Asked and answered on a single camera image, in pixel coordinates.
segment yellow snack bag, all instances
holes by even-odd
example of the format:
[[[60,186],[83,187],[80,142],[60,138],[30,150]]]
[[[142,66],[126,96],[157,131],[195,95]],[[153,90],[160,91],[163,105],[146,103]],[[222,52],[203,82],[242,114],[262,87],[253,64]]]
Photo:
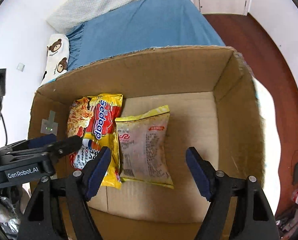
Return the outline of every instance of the yellow snack bag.
[[[116,118],[123,156],[122,181],[144,181],[173,188],[163,147],[169,116],[169,107],[160,106],[138,116]]]
[[[102,186],[121,187],[119,176],[119,142],[114,119],[120,115],[122,94],[100,94],[74,101],[68,118],[68,137],[83,137],[81,149],[70,154],[70,162],[76,170],[93,160],[103,146],[111,150],[111,162]]]

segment white wall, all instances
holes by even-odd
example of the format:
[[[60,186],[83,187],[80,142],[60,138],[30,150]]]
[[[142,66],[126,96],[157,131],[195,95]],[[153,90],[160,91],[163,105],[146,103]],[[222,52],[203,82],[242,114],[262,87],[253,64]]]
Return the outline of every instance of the white wall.
[[[46,66],[46,45],[56,33],[45,19],[63,1],[4,0],[0,6],[0,68],[7,68],[2,114],[8,143],[27,138],[33,96]],[[25,64],[23,72],[16,69],[20,62]],[[1,123],[0,146],[4,143]]]
[[[298,87],[298,8],[292,0],[251,0],[249,12],[280,49]]]

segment cable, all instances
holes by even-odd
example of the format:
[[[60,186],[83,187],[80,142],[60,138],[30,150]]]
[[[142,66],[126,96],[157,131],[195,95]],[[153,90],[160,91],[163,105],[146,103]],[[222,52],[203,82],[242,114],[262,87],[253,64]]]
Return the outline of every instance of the cable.
[[[1,119],[2,119],[3,127],[5,129],[5,135],[6,135],[6,144],[5,144],[5,146],[6,146],[7,143],[8,143],[7,129],[6,129],[6,124],[5,124],[5,120],[3,119],[2,113],[0,113],[0,116],[1,116]]]

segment metal screw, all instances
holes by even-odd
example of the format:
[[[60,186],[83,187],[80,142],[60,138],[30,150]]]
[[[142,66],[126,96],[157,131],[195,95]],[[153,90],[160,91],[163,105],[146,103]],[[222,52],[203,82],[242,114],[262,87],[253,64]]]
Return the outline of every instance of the metal screw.
[[[223,171],[216,171],[215,174],[216,174],[218,177],[223,177],[223,176],[224,176],[224,172],[223,172]]]
[[[249,177],[249,181],[256,182],[257,181],[257,178],[255,176],[250,176]]]
[[[82,174],[81,171],[74,171],[74,172],[73,172],[73,175],[74,175],[75,177],[79,177],[81,174]]]
[[[48,176],[43,176],[41,178],[41,182],[47,182],[49,180],[49,177]]]

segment bear print pillow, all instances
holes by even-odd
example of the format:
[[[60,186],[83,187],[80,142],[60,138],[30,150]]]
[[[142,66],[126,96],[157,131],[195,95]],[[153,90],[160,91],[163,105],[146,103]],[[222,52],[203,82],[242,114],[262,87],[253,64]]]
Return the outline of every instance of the bear print pillow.
[[[67,72],[69,40],[63,34],[52,34],[47,46],[47,64],[41,85]]]

